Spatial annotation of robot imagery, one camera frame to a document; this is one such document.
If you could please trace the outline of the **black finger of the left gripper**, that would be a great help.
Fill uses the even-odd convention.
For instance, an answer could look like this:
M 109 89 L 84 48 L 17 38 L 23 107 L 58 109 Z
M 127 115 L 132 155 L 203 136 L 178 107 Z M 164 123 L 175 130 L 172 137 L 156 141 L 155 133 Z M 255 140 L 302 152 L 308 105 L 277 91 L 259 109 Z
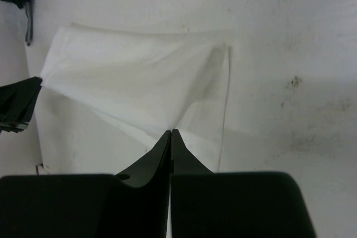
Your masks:
M 1 86 L 1 132 L 22 132 L 33 116 L 42 79 L 32 77 Z

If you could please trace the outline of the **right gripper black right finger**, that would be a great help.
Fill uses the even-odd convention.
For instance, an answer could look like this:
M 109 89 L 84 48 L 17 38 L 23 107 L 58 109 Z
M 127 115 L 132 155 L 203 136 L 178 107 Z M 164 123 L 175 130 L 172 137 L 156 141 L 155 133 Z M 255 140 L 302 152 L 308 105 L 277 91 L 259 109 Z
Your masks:
M 315 237 L 302 193 L 283 172 L 214 173 L 171 134 L 173 237 Z

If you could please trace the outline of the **white tank top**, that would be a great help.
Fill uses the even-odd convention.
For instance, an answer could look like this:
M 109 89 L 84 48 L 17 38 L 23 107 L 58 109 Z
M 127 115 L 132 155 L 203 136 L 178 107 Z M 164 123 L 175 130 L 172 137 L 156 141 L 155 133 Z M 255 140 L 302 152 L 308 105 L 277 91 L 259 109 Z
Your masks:
M 71 25 L 53 39 L 42 84 L 147 146 L 179 130 L 188 150 L 216 172 L 233 39 L 231 30 L 135 33 Z

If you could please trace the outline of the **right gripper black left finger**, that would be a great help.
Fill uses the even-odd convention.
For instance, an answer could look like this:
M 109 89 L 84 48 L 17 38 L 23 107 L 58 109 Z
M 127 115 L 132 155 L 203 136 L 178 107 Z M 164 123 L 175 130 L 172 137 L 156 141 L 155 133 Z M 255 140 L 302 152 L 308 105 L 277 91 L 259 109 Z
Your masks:
M 165 237 L 171 133 L 118 174 L 1 178 L 2 237 Z

